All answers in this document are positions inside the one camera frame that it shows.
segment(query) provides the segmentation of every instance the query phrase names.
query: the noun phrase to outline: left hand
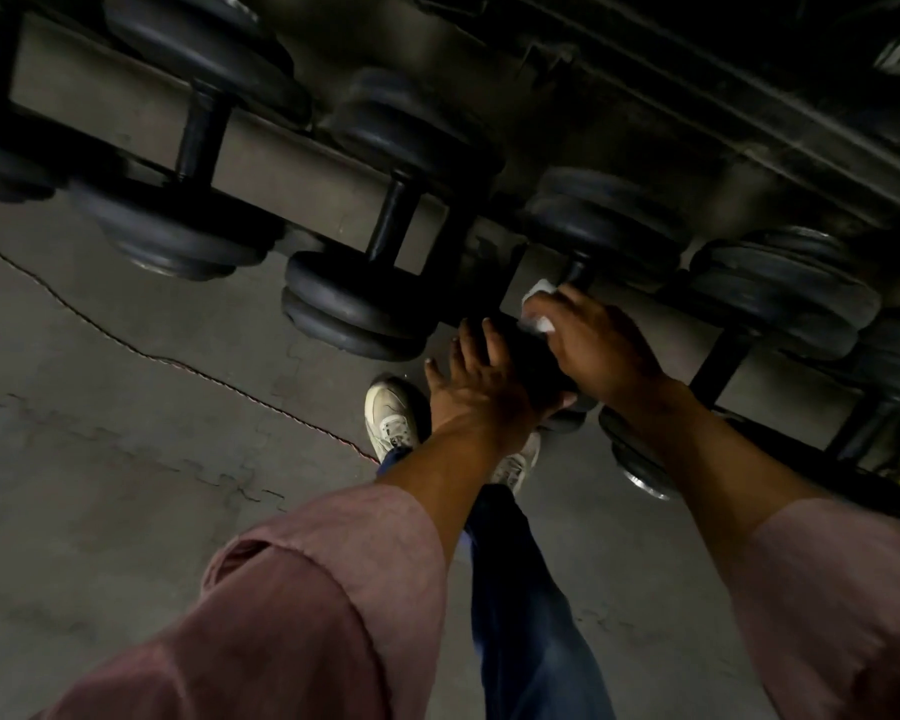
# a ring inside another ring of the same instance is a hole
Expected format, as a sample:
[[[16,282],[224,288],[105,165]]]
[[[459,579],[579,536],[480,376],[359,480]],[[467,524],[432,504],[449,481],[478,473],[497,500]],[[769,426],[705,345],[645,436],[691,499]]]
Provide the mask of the left hand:
[[[465,320],[450,346],[450,378],[441,374],[433,359],[425,364],[432,430],[434,436],[469,431],[486,440],[503,458],[523,449],[530,433],[554,412],[572,404],[576,395],[562,393],[549,408],[535,409],[527,389],[516,378],[503,336],[489,318],[482,327],[488,359],[481,356]]]

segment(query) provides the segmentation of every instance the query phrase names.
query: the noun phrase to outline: hand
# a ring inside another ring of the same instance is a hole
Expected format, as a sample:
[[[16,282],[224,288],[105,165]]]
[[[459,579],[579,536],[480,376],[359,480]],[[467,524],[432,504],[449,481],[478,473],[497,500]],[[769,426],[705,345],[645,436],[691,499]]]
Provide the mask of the hand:
[[[560,369],[584,393],[621,414],[671,381],[628,315],[572,285],[537,293],[524,304],[523,315],[550,320],[555,330],[547,343]]]
[[[467,321],[459,326],[450,346],[449,379],[433,359],[427,360],[432,429],[433,435],[470,431],[502,459],[523,449],[540,422],[573,403],[575,395],[562,393],[550,409],[535,409],[527,389],[517,381],[503,336],[489,318],[483,321],[483,336],[488,360],[481,356]]]

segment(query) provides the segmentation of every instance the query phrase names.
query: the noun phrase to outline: right hand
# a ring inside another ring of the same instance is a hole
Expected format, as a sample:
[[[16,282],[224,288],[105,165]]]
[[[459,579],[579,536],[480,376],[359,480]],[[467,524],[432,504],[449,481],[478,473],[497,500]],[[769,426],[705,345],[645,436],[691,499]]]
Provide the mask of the right hand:
[[[523,315],[550,320],[555,330],[547,343],[560,369],[585,394],[621,414],[671,382],[628,315],[572,285],[537,293],[524,304]]]

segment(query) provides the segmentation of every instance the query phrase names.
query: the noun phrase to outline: forearm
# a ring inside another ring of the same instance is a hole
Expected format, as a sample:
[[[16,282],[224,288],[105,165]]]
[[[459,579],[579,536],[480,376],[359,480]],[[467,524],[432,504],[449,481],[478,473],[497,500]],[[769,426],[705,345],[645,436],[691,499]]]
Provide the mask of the forearm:
[[[679,488],[720,573],[765,520],[824,493],[706,409],[677,381],[624,413]]]
[[[499,449],[481,430],[451,427],[434,434],[377,482],[401,488],[423,506],[449,565],[480,488],[500,459]]]

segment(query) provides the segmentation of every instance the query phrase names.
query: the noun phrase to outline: gray floor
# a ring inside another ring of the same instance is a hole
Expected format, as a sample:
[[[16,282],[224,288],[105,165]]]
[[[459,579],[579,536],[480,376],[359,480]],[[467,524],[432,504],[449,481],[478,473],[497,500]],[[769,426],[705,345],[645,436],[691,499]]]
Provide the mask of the gray floor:
[[[173,163],[183,96],[169,83],[39,27],[28,31],[19,78],[18,100]],[[216,184],[354,245],[367,241],[383,197],[367,171],[248,119],[231,126]],[[401,255],[408,269],[420,267],[440,216],[429,205],[414,222]],[[732,229],[739,216],[715,219]],[[369,449],[363,395],[384,364],[288,325],[277,305],[279,256],[214,283],[160,278],[121,259],[66,194],[0,205],[0,250],[136,349],[186,362]],[[532,253],[510,300],[559,265]],[[634,314],[671,374],[693,374],[712,330],[639,295],[610,287],[603,295]],[[429,352],[440,354],[446,340],[439,332]],[[419,382],[420,362],[396,373]],[[722,399],[816,445],[851,402],[763,353]],[[82,672],[173,621],[235,532],[371,479],[372,466],[346,445],[141,358],[0,260],[0,718],[34,713]],[[521,502],[621,718],[773,716],[686,509],[632,488],[595,424],[546,441]],[[481,717],[465,561],[453,564],[450,586],[431,716]]]

